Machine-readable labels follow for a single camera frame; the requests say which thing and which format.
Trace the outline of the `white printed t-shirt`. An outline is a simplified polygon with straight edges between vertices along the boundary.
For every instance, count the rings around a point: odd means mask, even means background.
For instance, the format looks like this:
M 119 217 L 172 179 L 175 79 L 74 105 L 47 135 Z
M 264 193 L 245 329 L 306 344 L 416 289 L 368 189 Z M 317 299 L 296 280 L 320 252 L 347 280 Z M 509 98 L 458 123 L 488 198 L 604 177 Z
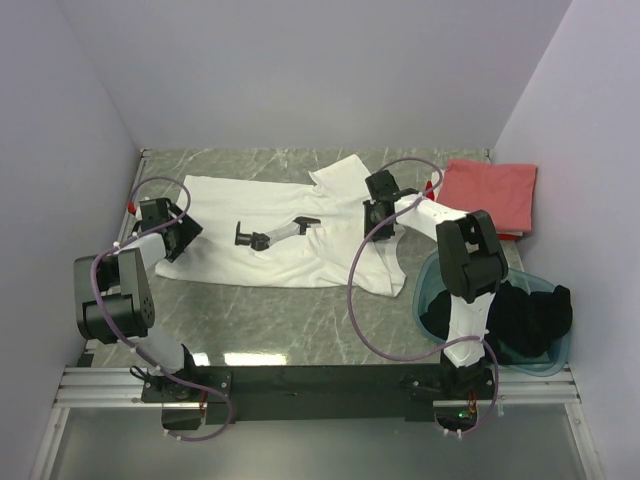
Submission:
M 250 287 L 325 288 L 347 282 L 395 297 L 405 274 L 393 237 L 364 244 L 370 174 L 356 155 L 311 173 L 311 184 L 187 176 L 179 206 L 203 232 L 157 275 Z

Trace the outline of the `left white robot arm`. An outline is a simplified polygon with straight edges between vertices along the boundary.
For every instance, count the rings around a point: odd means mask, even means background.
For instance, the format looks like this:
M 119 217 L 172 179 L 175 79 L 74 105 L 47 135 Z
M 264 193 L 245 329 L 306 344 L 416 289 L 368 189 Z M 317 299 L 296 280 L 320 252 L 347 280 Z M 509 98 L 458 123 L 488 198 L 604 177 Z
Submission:
M 186 402 L 199 392 L 198 371 L 187 347 L 155 323 L 147 272 L 163 261 L 177 260 L 203 227 L 166 197 L 143 200 L 132 211 L 138 217 L 132 243 L 98 264 L 93 256 L 74 261 L 77 327 L 85 339 L 105 345 L 127 339 L 130 348 L 152 359 L 148 373 L 138 367 L 131 372 Z M 163 381 L 164 370 L 169 373 Z

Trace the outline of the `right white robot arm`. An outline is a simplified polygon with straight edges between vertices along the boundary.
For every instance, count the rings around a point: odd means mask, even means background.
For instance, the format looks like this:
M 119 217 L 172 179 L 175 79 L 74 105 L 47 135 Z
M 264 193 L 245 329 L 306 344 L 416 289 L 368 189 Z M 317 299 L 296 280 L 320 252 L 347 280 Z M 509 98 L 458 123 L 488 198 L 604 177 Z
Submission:
M 441 205 L 416 189 L 400 189 L 382 170 L 365 179 L 367 240 L 388 240 L 396 223 L 437 243 L 441 279 L 449 293 L 446 347 L 441 354 L 438 388 L 460 399 L 484 374 L 482 343 L 490 306 L 508 273 L 508 264 L 488 212 L 465 212 Z

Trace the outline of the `teal plastic basket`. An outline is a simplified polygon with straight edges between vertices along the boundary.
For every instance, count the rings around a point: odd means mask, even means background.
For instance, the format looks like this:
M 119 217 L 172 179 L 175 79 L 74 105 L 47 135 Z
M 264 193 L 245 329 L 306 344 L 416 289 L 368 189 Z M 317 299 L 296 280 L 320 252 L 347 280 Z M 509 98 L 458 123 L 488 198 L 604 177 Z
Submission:
M 524 289 L 528 293 L 533 291 L 551 292 L 557 286 L 544 279 L 515 269 L 509 271 L 505 281 Z M 418 288 L 445 290 L 441 278 L 439 258 L 436 254 L 430 255 L 423 263 L 418 275 L 415 291 Z M 563 338 L 554 342 L 549 352 L 542 357 L 521 359 L 516 364 L 504 366 L 538 377 L 548 377 L 560 372 L 568 360 L 570 331 Z

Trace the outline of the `folded pink t-shirt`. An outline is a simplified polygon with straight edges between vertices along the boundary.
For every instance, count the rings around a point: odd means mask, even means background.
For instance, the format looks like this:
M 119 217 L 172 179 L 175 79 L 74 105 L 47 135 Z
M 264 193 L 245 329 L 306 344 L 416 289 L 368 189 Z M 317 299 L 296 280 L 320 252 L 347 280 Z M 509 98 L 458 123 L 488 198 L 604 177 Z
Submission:
M 451 159 L 435 199 L 447 207 L 488 212 L 499 233 L 532 231 L 537 167 Z

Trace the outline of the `black t-shirt in basket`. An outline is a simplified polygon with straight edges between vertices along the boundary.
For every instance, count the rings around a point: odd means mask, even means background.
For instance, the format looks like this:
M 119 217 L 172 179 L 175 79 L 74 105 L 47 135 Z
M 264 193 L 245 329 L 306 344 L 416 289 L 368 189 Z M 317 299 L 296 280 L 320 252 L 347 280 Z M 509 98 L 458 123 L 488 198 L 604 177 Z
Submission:
M 414 319 L 436 343 L 449 332 L 450 295 L 445 290 L 418 288 L 414 292 Z M 488 314 L 485 336 L 500 364 L 540 358 L 554 342 L 569 333 L 573 323 L 571 291 L 557 285 L 553 291 L 526 292 L 505 281 Z

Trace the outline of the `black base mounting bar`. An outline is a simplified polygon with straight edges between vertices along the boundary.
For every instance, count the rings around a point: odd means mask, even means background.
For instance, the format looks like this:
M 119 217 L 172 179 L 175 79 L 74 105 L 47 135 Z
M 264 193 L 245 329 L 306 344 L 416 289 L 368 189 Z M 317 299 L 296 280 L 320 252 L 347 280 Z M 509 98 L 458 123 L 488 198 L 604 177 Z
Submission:
M 210 393 L 161 377 L 143 382 L 141 400 L 162 407 L 165 427 L 198 420 L 235 421 L 402 418 L 432 422 L 437 401 L 488 400 L 489 370 L 460 380 L 437 364 L 209 366 L 195 370 Z

